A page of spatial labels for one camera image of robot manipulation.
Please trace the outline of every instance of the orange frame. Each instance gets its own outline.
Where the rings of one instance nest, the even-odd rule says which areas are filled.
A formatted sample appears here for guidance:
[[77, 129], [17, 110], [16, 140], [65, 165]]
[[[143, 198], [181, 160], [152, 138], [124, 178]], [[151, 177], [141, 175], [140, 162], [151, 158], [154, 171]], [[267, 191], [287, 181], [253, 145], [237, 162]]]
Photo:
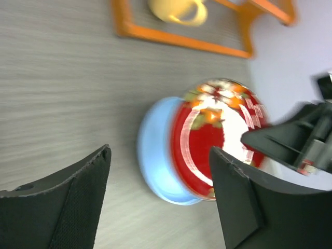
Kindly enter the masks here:
[[185, 36], [170, 34], [167, 32], [138, 26], [133, 22], [129, 0], [110, 0], [113, 18], [117, 34], [122, 37], [145, 39], [152, 42], [165, 43], [198, 49], [212, 53], [226, 54], [229, 56], [251, 58], [254, 48], [251, 42], [250, 29], [254, 20], [264, 13], [277, 17], [283, 24], [291, 25], [295, 22], [295, 10], [293, 0], [279, 0], [282, 9], [270, 3], [268, 0], [247, 0], [242, 5], [236, 5], [228, 0], [214, 0], [237, 12], [240, 34], [243, 39], [244, 50], [225, 47], [219, 44], [209, 43]]

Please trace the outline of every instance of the mug handle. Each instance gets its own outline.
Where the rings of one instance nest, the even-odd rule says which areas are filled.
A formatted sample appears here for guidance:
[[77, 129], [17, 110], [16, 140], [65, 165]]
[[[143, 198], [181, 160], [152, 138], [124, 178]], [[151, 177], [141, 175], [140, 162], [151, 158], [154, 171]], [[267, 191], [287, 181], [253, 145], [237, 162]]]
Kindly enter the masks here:
[[199, 26], [203, 22], [205, 22], [206, 18], [208, 17], [208, 10], [206, 6], [202, 3], [202, 0], [193, 0], [193, 2], [197, 5], [197, 13], [192, 20], [181, 21], [175, 15], [170, 15], [169, 16], [170, 21], [188, 26]]

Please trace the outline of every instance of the white wall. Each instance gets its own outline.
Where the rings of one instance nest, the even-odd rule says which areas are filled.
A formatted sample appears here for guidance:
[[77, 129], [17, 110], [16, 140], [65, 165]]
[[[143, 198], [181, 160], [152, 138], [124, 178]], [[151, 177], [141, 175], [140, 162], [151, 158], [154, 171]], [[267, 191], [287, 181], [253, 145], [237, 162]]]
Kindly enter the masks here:
[[[298, 22], [280, 25], [264, 15], [254, 23], [256, 58], [249, 61], [253, 90], [271, 121], [282, 118], [298, 101], [319, 98], [310, 77], [332, 68], [332, 1], [297, 0]], [[297, 184], [332, 189], [332, 175], [301, 176], [282, 167], [284, 178]]]

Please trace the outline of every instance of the yellow mug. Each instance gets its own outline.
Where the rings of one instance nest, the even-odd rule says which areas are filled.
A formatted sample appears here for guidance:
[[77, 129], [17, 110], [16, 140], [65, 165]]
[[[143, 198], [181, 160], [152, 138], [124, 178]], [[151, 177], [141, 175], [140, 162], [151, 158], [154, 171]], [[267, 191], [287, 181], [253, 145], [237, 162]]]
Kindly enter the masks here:
[[[199, 26], [206, 21], [208, 10], [204, 0], [149, 0], [151, 11], [164, 22], [175, 22], [182, 25]], [[197, 8], [196, 15], [189, 21], [180, 18], [189, 13], [193, 7]]]

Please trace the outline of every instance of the blue plastic bowl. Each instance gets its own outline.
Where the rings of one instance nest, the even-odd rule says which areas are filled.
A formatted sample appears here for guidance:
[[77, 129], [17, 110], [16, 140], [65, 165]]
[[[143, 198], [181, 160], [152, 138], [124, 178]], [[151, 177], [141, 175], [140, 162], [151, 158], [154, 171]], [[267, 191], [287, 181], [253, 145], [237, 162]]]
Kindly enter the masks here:
[[143, 177], [157, 196], [174, 204], [192, 205], [202, 199], [180, 181], [170, 153], [171, 124], [181, 103], [182, 99], [169, 97], [153, 105], [139, 130], [137, 154]]

